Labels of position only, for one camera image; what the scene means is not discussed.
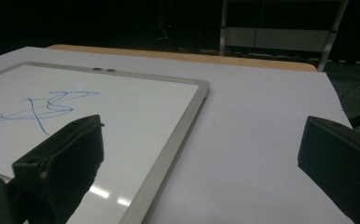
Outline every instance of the wooden table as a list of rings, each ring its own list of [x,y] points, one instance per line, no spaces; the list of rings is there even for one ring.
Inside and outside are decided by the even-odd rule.
[[[279,62],[279,61],[258,60],[258,59],[210,56],[210,55],[200,55],[200,54],[171,53],[171,52],[147,51],[147,50],[136,50],[136,49],[109,49],[109,48],[85,47],[85,46],[74,46],[74,45],[52,45],[49,46],[48,48],[82,51],[89,53],[105,53],[105,54],[150,57],[150,58],[174,59],[180,61],[199,62],[199,63],[222,63],[222,64],[231,64],[231,65],[276,68],[276,69],[308,71],[308,72],[317,71],[317,69],[313,65],[308,63],[291,63],[291,62]]]

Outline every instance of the whiteboard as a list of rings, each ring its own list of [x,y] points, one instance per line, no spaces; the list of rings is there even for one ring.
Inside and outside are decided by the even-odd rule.
[[[46,63],[0,72],[0,175],[60,130],[101,116],[104,162],[68,223],[140,223],[208,94],[203,80]]]

